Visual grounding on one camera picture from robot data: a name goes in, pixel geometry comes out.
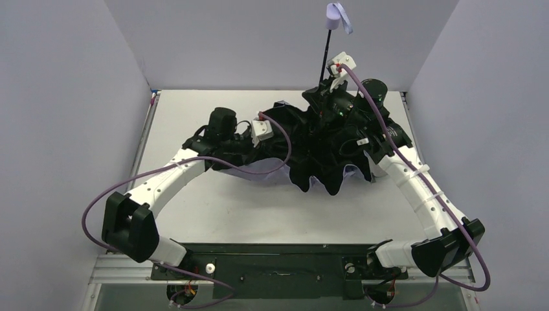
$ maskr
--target screw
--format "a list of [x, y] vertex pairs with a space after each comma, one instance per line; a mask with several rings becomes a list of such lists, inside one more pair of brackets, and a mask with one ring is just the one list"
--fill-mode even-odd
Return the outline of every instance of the screw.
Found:
[[354, 273], [355, 266], [349, 262], [348, 264], [345, 265], [345, 271], [347, 271], [347, 273]]

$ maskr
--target black rod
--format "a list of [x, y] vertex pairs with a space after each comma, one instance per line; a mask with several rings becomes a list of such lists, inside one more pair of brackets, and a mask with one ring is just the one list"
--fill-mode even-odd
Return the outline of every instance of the black rod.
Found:
[[324, 80], [324, 70], [326, 68], [326, 60], [328, 59], [328, 49], [330, 48], [330, 37], [331, 37], [331, 30], [328, 30], [328, 37], [326, 38], [326, 48], [324, 50], [324, 59], [322, 60], [322, 71], [320, 72], [320, 81], [319, 83]]

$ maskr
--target white knob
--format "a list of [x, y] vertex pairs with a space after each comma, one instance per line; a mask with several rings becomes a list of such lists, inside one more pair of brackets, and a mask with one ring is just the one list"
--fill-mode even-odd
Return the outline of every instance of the white knob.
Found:
[[212, 274], [216, 270], [216, 266], [214, 264], [207, 264], [206, 265], [206, 273]]

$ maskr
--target bolt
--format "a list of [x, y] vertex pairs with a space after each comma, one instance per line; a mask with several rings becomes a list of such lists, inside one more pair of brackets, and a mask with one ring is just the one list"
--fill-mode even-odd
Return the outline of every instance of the bolt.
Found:
[[216, 270], [216, 266], [214, 264], [207, 264], [206, 265], [206, 273], [212, 274]]
[[349, 262], [348, 264], [345, 265], [345, 271], [347, 271], [347, 273], [354, 273], [355, 266]]

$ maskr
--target connector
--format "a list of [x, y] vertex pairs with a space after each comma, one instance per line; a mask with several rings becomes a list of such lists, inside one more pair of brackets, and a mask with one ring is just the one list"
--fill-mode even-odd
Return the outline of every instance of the connector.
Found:
[[275, 135], [271, 122], [268, 120], [252, 120], [252, 142], [254, 147], [259, 144], [260, 141], [271, 138]]
[[353, 58], [345, 52], [341, 52], [336, 57], [329, 60], [327, 64], [328, 70], [330, 71], [330, 74], [335, 77], [331, 83], [330, 92], [342, 84], [349, 75], [347, 71], [342, 70], [339, 67], [342, 63], [347, 65], [350, 69], [355, 69], [357, 67], [355, 60], [353, 60]]

